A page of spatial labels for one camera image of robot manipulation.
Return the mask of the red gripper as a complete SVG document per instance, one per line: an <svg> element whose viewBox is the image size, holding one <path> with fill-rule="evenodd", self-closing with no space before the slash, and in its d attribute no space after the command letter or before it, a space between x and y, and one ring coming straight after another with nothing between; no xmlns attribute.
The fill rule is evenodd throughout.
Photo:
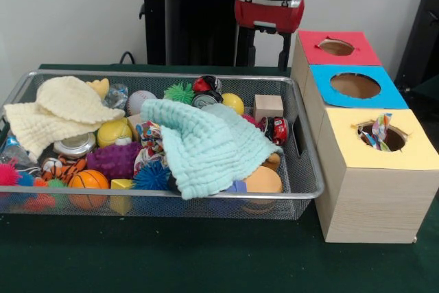
<svg viewBox="0 0 439 293"><path fill-rule="evenodd" d="M261 28L275 31L283 38L278 70L286 71L291 34L298 29L304 10L305 0L235 0L236 22L241 27L249 28L239 30L239 66L254 66L254 30Z"/></svg>

